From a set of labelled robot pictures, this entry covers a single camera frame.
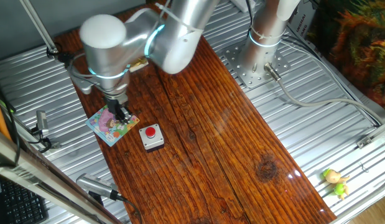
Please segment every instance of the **metal mounting plate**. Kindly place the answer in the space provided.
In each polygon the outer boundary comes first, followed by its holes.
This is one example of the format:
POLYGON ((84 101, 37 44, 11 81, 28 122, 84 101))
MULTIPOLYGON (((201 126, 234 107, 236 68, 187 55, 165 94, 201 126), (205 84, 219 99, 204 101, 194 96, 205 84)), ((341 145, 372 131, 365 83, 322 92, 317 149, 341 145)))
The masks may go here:
MULTIPOLYGON (((269 73, 256 71, 253 73, 251 70, 247 70, 241 66, 239 53, 241 52, 242 45, 232 45, 224 49, 224 56, 229 61, 232 69, 238 74, 240 79, 248 88, 254 88, 267 80, 271 79, 269 73)), ((290 65, 287 60, 279 53, 276 52, 272 66, 279 74, 289 71, 290 65)))

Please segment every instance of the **gray cable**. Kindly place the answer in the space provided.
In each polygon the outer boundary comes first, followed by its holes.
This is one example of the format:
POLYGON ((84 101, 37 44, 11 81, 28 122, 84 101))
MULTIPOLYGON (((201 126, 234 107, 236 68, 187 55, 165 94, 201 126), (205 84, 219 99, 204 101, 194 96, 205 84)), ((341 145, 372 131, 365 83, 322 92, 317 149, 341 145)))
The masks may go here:
POLYGON ((330 99, 330 100, 323 100, 323 101, 318 101, 314 103, 304 103, 299 100, 296 100, 293 98, 293 96, 290 95, 290 93, 286 90, 286 87, 284 86, 284 83, 282 80, 278 80, 279 86, 282 88, 284 91, 285 95, 295 104, 300 105, 300 106, 322 106, 328 103, 335 103, 335 102, 344 102, 344 103, 349 103, 355 106, 359 106, 360 108, 364 109, 368 114, 370 114, 374 119, 376 119, 380 124, 384 124, 383 120, 377 115, 373 110, 369 109, 367 106, 358 103, 355 100, 350 100, 350 99, 344 99, 344 98, 335 98, 335 99, 330 99))

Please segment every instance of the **toy figure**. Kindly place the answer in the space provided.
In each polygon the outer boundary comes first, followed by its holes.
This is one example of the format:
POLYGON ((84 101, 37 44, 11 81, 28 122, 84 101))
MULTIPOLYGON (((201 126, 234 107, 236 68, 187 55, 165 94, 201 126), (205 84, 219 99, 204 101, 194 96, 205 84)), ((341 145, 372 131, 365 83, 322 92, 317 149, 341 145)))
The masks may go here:
POLYGON ((342 184, 347 182, 350 177, 341 177, 341 173, 334 171, 333 169, 327 169, 323 176, 326 178, 327 182, 331 184, 342 184))
POLYGON ((349 194, 348 186, 346 184, 336 184, 335 193, 344 200, 344 194, 347 194, 347 196, 349 194))

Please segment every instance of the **blue led ring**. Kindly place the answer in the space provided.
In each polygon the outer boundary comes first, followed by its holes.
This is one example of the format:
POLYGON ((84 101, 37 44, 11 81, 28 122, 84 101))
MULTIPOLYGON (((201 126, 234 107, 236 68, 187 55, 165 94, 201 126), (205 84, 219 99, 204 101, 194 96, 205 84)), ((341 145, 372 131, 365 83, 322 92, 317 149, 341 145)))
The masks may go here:
POLYGON ((149 48, 151 47, 152 41, 154 41, 156 35, 165 27, 165 24, 160 25, 148 38, 144 48, 145 57, 149 57, 149 48))
POLYGON ((253 39, 253 37, 252 37, 252 33, 251 33, 251 32, 249 32, 249 36, 250 36, 250 39, 252 40, 252 42, 253 42, 254 44, 260 46, 260 47, 275 47, 275 46, 277 46, 277 45, 281 42, 281 40, 279 40, 279 42, 276 43, 276 44, 265 45, 265 44, 260 44, 259 42, 255 41, 255 40, 253 39))
POLYGON ((98 77, 98 78, 103 78, 103 79, 114 79, 114 78, 122 77, 122 75, 124 75, 126 72, 129 71, 129 68, 130 68, 130 65, 127 65, 127 66, 126 66, 126 69, 125 69, 123 72, 121 72, 121 73, 119 73, 119 74, 117 74, 117 75, 111 76, 111 77, 106 77, 106 76, 102 76, 102 75, 97 75, 97 74, 96 74, 90 67, 88 67, 88 70, 90 71, 91 74, 95 75, 95 76, 98 77))

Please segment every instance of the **wooden board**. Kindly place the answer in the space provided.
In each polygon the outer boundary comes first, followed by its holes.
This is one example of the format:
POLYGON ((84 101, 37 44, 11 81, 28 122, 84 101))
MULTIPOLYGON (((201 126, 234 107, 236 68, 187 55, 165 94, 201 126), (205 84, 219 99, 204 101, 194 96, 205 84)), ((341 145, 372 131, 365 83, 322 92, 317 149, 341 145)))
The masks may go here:
MULTIPOLYGON (((66 51, 82 49, 78 30, 55 40, 66 51)), ((87 72, 85 62, 76 65, 87 72)), ((87 117, 104 106, 98 90, 77 92, 87 117)), ((335 219, 204 38, 182 72, 168 75, 151 63, 131 75, 127 94, 140 123, 113 147, 97 139, 119 191, 144 223, 335 219), (165 147, 146 153, 138 130, 156 123, 165 147)))

